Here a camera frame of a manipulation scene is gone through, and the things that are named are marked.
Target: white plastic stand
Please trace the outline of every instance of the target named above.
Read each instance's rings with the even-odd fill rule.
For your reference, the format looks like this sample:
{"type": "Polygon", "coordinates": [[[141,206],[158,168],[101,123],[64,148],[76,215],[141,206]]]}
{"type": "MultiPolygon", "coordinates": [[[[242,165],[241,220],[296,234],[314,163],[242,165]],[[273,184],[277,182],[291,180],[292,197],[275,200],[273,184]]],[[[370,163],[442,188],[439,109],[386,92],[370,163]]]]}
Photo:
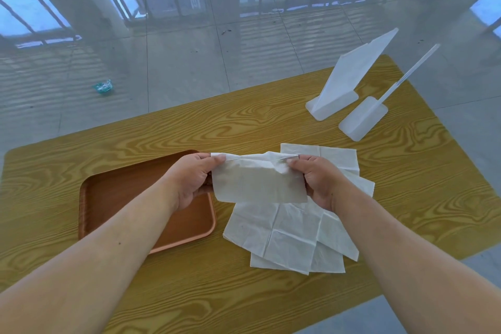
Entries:
{"type": "Polygon", "coordinates": [[[339,58],[320,95],[306,103],[306,109],[317,121],[328,118],[358,99],[355,87],[397,32],[398,28],[395,28],[339,58]]]}
{"type": "Polygon", "coordinates": [[[438,48],[440,44],[435,44],[417,63],[410,68],[396,83],[394,83],[382,97],[365,98],[353,111],[351,111],[341,123],[339,129],[344,132],[351,140],[360,141],[369,132],[377,122],[388,112],[388,108],[383,102],[397,89],[410,75],[426,61],[438,48]]]}

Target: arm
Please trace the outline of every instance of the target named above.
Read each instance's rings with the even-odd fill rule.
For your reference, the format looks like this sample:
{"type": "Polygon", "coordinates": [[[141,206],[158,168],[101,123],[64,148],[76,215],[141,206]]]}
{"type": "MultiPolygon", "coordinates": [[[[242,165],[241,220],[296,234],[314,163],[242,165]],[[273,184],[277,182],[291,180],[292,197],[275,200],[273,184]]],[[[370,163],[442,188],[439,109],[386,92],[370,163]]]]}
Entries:
{"type": "Polygon", "coordinates": [[[341,219],[408,332],[501,332],[501,290],[415,234],[328,160],[301,155],[313,200],[341,219]]]}
{"type": "Polygon", "coordinates": [[[173,212],[211,191],[224,156],[189,154],[97,230],[0,294],[10,332],[101,332],[173,212]]]}

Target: left arm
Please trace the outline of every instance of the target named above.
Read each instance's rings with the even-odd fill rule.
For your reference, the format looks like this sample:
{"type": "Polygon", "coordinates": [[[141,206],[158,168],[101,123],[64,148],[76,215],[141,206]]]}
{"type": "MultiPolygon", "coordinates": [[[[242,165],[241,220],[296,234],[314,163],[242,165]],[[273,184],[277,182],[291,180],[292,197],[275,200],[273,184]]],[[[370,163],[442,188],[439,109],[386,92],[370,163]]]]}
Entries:
{"type": "Polygon", "coordinates": [[[10,332],[101,332],[173,212],[224,156],[189,154],[105,224],[0,294],[10,332]]]}

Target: left hand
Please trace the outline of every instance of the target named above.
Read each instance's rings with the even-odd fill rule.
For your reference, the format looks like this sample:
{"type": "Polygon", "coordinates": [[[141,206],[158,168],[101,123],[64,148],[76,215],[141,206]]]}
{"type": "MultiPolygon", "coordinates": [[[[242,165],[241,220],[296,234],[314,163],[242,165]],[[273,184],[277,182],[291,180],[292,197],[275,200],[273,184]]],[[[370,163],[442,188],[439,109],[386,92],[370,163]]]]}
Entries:
{"type": "Polygon", "coordinates": [[[214,157],[210,153],[187,154],[176,161],[159,181],[177,191],[177,209],[182,210],[199,194],[213,191],[212,179],[207,174],[225,160],[224,154],[214,157]]]}

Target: tiled floor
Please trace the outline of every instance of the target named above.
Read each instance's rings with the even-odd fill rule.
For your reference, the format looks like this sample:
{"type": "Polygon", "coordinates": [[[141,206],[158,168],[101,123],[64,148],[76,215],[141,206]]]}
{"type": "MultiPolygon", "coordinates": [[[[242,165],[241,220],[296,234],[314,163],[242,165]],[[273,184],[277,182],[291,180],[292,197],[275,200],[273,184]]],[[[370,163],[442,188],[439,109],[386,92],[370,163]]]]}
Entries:
{"type": "MultiPolygon", "coordinates": [[[[501,194],[499,0],[1,0],[0,154],[332,66],[394,27],[387,53],[501,194]],[[92,89],[112,79],[110,96],[92,89]]],[[[500,246],[466,263],[499,285],[500,246]]],[[[379,298],[305,332],[400,332],[379,298]]]]}

